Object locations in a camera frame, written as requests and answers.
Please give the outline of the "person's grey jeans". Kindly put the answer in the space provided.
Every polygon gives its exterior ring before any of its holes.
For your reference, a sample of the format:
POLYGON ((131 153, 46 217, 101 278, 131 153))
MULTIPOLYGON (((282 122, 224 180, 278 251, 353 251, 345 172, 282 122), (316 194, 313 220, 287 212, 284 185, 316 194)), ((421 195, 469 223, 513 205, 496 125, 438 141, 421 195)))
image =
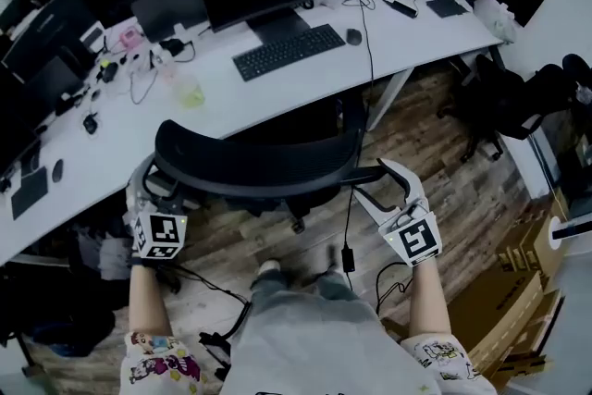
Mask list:
POLYGON ((350 288, 345 275, 335 270, 328 270, 297 284, 291 283, 285 272, 273 267, 258 274, 251 291, 255 308, 262 308, 265 303, 271 303, 273 298, 286 295, 315 296, 333 302, 364 303, 364 300, 350 288))

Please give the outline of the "yellow-green plastic container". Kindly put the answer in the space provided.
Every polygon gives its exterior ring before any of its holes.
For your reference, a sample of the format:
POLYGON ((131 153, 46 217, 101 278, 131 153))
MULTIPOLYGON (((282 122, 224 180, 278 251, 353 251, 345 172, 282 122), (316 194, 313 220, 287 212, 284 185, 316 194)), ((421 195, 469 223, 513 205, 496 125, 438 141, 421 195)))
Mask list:
POLYGON ((195 108, 204 103, 204 93, 199 81, 191 75, 177 76, 173 91, 180 105, 195 108))

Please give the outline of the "slim black power brick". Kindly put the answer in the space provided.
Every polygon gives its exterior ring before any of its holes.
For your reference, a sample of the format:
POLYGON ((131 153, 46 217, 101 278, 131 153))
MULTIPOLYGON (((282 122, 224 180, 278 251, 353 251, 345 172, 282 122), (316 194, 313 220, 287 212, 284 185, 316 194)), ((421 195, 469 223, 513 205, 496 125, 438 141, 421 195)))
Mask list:
POLYGON ((398 11, 399 13, 410 19, 415 19, 418 15, 418 12, 414 8, 406 6, 405 4, 400 3, 398 1, 393 0, 390 4, 392 9, 398 11))

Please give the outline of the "brown cardboard box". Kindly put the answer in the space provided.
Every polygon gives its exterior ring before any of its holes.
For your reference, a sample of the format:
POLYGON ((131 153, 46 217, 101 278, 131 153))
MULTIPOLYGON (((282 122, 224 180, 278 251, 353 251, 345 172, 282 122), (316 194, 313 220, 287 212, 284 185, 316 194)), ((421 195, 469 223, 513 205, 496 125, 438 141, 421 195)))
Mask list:
POLYGON ((569 215, 568 204, 560 188, 531 201, 514 220, 496 248, 498 265, 506 272, 536 271, 546 287, 558 271, 566 247, 549 243, 551 221, 563 223, 569 215))
POLYGON ((552 361, 544 353, 545 345, 561 312, 565 297, 560 289, 544 295, 531 319, 518 333, 504 355, 490 381, 501 392, 513 378, 538 375, 552 366, 552 361))

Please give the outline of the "person in white shirt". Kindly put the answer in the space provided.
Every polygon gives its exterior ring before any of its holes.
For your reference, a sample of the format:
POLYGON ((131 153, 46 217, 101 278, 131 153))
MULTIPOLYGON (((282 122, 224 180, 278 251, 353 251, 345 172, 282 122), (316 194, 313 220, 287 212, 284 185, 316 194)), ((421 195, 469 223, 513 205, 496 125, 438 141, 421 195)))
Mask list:
MULTIPOLYGON (((201 395, 178 338, 128 331, 119 395, 201 395)), ((451 334, 394 341, 367 303, 280 296, 252 310, 220 395, 496 395, 451 334)))

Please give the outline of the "white office desk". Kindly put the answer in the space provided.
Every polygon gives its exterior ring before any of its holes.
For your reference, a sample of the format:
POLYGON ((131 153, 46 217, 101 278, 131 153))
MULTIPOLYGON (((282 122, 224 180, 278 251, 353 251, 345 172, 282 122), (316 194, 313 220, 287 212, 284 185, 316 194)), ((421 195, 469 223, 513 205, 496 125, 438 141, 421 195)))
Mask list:
POLYGON ((370 116, 376 125, 415 67, 467 54, 497 43, 472 13, 441 19, 416 0, 418 15, 410 19, 392 9, 393 0, 373 0, 373 9, 351 6, 350 0, 327 0, 302 12, 311 26, 328 24, 337 33, 356 29, 358 46, 344 45, 322 55, 244 81, 232 58, 259 43, 239 24, 220 32, 203 27, 189 32, 194 59, 177 66, 177 76, 195 77, 204 103, 182 107, 173 85, 159 74, 132 79, 126 72, 101 87, 98 96, 53 121, 42 138, 40 163, 52 168, 64 160, 60 182, 17 220, 11 197, 0 195, 0 265, 51 230, 121 190, 138 164, 154 149, 160 124, 173 119, 183 127, 213 138, 225 138, 260 122, 321 98, 389 78, 388 91, 370 116), (89 135, 83 119, 95 114, 98 129, 89 135))

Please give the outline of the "person's white shoe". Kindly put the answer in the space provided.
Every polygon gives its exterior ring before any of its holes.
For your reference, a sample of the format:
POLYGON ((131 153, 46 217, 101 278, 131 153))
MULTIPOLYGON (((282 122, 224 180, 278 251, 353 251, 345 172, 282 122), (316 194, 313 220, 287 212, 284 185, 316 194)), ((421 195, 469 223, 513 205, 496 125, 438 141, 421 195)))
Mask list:
POLYGON ((258 270, 258 279, 279 278, 282 276, 281 265, 277 260, 267 260, 263 262, 258 270))

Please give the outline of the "black office chair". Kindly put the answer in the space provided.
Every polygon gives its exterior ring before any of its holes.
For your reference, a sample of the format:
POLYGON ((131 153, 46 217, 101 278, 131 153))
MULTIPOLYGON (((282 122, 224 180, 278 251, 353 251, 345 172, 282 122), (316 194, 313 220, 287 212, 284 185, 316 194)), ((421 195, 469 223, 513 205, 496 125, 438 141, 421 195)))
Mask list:
POLYGON ((592 67, 576 54, 565 56, 559 66, 547 64, 530 80, 484 55, 476 57, 475 65, 474 78, 454 87, 451 103, 437 112, 440 118, 460 120, 469 130, 463 163, 474 156, 481 141, 493 144, 496 152, 491 159, 499 160, 503 154, 499 134, 523 140, 544 117, 581 104, 579 91, 592 92, 592 67))

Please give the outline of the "black mesh chair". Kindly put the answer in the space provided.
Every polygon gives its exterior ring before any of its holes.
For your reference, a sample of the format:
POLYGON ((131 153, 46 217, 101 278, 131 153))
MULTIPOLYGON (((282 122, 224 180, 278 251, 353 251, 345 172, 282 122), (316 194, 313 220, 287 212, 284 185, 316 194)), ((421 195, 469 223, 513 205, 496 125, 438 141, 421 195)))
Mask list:
POLYGON ((155 137, 145 187, 151 181, 179 184, 185 201, 204 205, 223 199, 253 216, 283 210, 296 234, 310 211, 342 188, 378 181, 380 165, 359 166, 366 109, 358 89, 329 96, 250 127, 213 139, 163 122, 155 137))

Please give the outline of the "small black monitor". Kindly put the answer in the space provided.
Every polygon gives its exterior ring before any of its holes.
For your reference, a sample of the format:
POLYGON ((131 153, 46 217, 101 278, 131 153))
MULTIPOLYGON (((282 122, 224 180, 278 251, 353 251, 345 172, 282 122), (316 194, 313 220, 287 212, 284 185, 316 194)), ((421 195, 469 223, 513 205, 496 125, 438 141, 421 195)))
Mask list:
POLYGON ((41 122, 56 110, 63 94, 74 95, 84 86, 59 56, 47 62, 24 88, 24 101, 31 121, 41 122))

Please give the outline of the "grey cloth bundle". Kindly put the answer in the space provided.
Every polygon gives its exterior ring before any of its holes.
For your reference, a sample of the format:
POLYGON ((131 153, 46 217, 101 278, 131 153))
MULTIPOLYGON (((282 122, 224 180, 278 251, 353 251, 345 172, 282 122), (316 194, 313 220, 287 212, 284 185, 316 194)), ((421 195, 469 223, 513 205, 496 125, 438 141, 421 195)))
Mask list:
POLYGON ((81 263, 96 271, 105 281, 128 280, 131 272, 132 240, 113 237, 91 227, 74 228, 81 263))

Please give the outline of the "large flat cardboard box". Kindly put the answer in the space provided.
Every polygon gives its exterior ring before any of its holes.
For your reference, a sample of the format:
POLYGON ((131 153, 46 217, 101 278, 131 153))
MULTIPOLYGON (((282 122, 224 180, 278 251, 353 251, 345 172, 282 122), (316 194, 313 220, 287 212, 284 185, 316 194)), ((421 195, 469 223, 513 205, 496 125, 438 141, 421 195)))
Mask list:
POLYGON ((536 271, 480 274, 448 305, 453 335, 474 368, 490 376, 514 346, 540 305, 543 289, 536 271))

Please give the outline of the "person's left forearm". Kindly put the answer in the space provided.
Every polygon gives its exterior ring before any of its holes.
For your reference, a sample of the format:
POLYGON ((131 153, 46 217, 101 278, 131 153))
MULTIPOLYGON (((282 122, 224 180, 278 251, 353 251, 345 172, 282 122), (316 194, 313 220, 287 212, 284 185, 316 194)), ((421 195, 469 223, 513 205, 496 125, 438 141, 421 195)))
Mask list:
POLYGON ((129 331, 172 336, 172 328, 155 270, 134 265, 130 274, 129 331))

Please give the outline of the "clear plastic bottle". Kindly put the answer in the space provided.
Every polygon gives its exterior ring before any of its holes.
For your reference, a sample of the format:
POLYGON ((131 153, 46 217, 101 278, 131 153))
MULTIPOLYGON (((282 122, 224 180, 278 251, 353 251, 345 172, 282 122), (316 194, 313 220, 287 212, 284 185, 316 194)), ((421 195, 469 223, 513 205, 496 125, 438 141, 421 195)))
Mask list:
POLYGON ((175 80, 177 75, 177 63, 173 56, 160 56, 160 62, 158 66, 159 75, 163 80, 172 82, 175 80))

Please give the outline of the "black flat pad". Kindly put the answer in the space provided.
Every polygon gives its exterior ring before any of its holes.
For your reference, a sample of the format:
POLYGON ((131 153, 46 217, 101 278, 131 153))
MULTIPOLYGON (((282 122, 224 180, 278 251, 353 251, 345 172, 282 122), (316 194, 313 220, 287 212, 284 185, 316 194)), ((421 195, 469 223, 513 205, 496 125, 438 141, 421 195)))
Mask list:
POLYGON ((467 13, 467 9, 456 0, 430 0, 426 2, 426 5, 441 19, 467 13))

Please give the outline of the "person's right forearm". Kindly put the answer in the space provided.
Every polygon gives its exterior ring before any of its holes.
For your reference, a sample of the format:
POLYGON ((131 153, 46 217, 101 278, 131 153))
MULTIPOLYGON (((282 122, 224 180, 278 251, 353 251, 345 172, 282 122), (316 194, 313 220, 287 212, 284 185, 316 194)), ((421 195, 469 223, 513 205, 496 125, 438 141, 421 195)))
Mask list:
POLYGON ((425 334, 451 334, 437 261, 424 260, 413 269, 408 337, 425 334))

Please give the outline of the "small pink box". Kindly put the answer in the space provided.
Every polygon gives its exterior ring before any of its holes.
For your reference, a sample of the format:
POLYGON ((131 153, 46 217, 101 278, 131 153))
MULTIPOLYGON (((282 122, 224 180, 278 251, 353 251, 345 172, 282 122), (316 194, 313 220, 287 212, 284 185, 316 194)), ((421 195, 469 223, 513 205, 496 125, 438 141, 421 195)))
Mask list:
POLYGON ((143 35, 136 27, 131 26, 119 34, 119 42, 124 49, 130 50, 143 42, 143 35))

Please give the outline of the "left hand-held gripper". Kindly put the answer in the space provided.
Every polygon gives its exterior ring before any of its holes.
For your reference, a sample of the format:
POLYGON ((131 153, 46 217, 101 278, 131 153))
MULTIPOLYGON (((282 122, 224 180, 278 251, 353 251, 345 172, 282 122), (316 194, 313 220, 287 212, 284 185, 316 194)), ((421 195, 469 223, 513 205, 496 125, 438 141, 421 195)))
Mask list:
POLYGON ((125 221, 131 221, 134 245, 141 259, 171 260, 185 245, 188 223, 185 197, 179 184, 151 181, 153 203, 160 213, 142 211, 151 202, 145 179, 152 168, 152 156, 145 157, 132 172, 125 189, 127 212, 125 221))

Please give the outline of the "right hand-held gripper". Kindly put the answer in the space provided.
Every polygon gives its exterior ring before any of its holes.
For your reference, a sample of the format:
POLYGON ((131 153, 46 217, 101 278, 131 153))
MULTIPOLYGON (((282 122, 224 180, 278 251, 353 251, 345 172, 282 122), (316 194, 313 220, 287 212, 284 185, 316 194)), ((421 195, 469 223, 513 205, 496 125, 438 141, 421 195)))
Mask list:
POLYGON ((442 252, 435 214, 429 209, 422 181, 409 168, 386 158, 379 165, 403 188, 404 208, 380 204, 368 192, 354 189, 353 196, 378 225, 378 232, 409 267, 442 252))

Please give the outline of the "black power strip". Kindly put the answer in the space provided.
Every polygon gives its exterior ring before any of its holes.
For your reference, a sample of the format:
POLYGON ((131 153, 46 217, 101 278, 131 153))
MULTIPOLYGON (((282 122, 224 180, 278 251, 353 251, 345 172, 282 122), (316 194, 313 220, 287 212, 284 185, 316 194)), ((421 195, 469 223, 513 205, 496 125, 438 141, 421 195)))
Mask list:
POLYGON ((218 368, 215 370, 215 376, 218 380, 224 382, 231 367, 231 346, 228 339, 217 332, 213 334, 201 332, 199 334, 199 343, 217 361, 218 368))

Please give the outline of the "white bar-shaped device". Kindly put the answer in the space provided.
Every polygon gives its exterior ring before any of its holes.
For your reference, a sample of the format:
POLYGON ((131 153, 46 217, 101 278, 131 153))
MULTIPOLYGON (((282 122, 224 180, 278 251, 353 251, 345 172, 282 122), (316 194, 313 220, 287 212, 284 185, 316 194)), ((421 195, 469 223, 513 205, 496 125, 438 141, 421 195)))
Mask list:
POLYGON ((576 253, 592 251, 592 212, 574 217, 567 221, 560 221, 556 216, 549 223, 549 245, 558 250, 564 241, 578 239, 574 244, 576 253))

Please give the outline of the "black bag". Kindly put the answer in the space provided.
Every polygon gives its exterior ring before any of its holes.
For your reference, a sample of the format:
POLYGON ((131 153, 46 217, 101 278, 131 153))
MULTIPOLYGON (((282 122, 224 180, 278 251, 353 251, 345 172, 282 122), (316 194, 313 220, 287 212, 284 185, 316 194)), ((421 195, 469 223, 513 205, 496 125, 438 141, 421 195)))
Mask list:
POLYGON ((86 357, 115 327, 93 286, 64 267, 0 267, 0 344, 26 336, 62 357, 86 357))

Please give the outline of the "white plastic bag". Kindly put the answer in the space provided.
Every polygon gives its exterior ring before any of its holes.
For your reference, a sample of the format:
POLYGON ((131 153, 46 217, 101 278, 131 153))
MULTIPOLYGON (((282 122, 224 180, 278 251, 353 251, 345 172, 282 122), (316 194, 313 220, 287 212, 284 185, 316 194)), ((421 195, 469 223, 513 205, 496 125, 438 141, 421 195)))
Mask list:
POLYGON ((473 12, 492 35, 504 43, 516 41, 514 14, 506 4, 500 4, 497 0, 474 0, 473 12))

